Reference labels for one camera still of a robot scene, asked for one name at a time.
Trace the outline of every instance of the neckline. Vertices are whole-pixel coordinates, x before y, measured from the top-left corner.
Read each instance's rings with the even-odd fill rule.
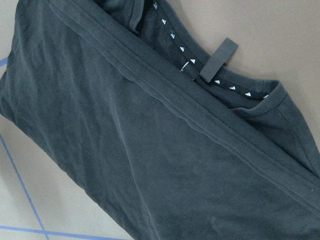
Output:
[[[165,8],[172,24],[179,26],[176,31],[181,31],[181,37],[183,34],[189,35],[185,43],[193,53],[204,61],[210,57],[179,23],[171,6],[165,0],[158,0],[157,3]],[[137,83],[190,127],[237,155],[258,175],[320,218],[317,198],[320,196],[320,180],[316,176],[106,14],[95,2],[49,0],[49,6],[60,20],[104,55],[125,78]],[[217,74],[258,83],[261,81],[224,66]],[[277,103],[287,95],[280,82],[277,89],[278,92],[272,92],[275,98],[271,97],[271,93],[270,98],[261,103]]]

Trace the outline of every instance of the dark gray fabric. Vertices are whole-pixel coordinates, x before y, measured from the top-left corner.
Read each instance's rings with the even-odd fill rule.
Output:
[[[20,0],[0,114],[136,240],[319,239],[301,112],[277,79],[180,71],[209,58],[165,0]]]

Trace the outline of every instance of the gray fabric tag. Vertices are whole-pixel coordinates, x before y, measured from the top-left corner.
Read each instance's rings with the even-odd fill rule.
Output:
[[[231,57],[238,48],[238,44],[226,38],[200,71],[200,76],[210,83],[222,65]]]

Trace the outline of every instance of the beige surface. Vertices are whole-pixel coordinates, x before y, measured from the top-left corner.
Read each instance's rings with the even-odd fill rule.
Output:
[[[227,67],[280,80],[320,148],[320,0],[168,0],[193,38],[212,54],[239,45]]]

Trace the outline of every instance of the folded garment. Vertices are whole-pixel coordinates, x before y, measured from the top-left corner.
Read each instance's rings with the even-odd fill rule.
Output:
[[[300,110],[210,58],[165,0],[20,0],[0,114],[135,240],[319,239]]]

